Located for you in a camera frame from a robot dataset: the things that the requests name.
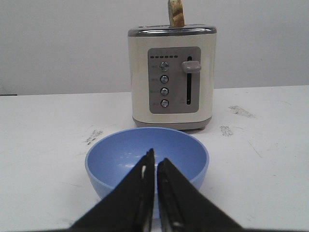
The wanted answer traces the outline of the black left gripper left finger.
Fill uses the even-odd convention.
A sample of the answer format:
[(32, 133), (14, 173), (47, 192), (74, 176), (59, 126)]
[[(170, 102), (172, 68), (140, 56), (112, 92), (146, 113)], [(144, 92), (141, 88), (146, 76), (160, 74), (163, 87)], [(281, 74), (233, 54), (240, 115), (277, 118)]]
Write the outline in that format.
[(151, 148), (103, 200), (70, 232), (149, 232), (155, 197), (155, 153)]

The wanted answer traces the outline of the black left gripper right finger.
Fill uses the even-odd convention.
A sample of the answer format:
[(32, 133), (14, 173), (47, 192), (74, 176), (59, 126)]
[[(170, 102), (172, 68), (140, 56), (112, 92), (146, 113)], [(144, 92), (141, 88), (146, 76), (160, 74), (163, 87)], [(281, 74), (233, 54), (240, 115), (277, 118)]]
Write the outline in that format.
[(167, 158), (157, 167), (164, 232), (240, 232), (243, 228), (205, 198)]

